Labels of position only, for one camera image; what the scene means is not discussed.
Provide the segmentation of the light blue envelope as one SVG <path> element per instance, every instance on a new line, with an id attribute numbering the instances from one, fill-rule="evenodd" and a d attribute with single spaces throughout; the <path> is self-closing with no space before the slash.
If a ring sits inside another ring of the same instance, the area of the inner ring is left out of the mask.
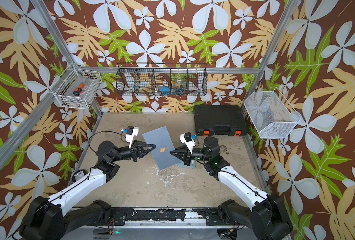
<path id="1" fill-rule="evenodd" d="M 190 169 L 195 169 L 195 161 L 191 160 L 189 166 L 185 164 L 184 161 L 180 161 L 178 164 L 179 168 L 190 168 Z"/>

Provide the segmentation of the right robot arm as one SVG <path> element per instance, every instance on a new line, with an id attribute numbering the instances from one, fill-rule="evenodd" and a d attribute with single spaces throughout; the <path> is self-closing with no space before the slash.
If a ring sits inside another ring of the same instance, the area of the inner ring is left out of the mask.
<path id="1" fill-rule="evenodd" d="M 259 240 L 282 240 L 293 230 L 284 201 L 278 195 L 270 195 L 242 177 L 220 154 L 218 139 L 206 137 L 202 148 L 195 141 L 182 138 L 183 145 L 170 154 L 185 165 L 202 161 L 207 173 L 230 188 L 245 206 L 228 200 L 218 207 L 218 214 L 225 224 L 238 224 L 253 230 Z"/>

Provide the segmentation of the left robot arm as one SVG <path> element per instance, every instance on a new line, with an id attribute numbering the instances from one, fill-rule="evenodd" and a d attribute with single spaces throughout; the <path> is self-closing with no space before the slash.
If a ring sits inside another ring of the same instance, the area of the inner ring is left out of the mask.
<path id="1" fill-rule="evenodd" d="M 84 225 L 109 224 L 112 221 L 111 205 L 102 200 L 77 210 L 73 208 L 115 177 L 120 168 L 118 161 L 136 162 L 155 148 L 153 144 L 138 141 L 121 148 L 110 141 L 102 142 L 96 152 L 98 162 L 89 173 L 58 193 L 47 198 L 37 197 L 31 202 L 19 227 L 19 235 L 26 240 L 60 240 Z"/>

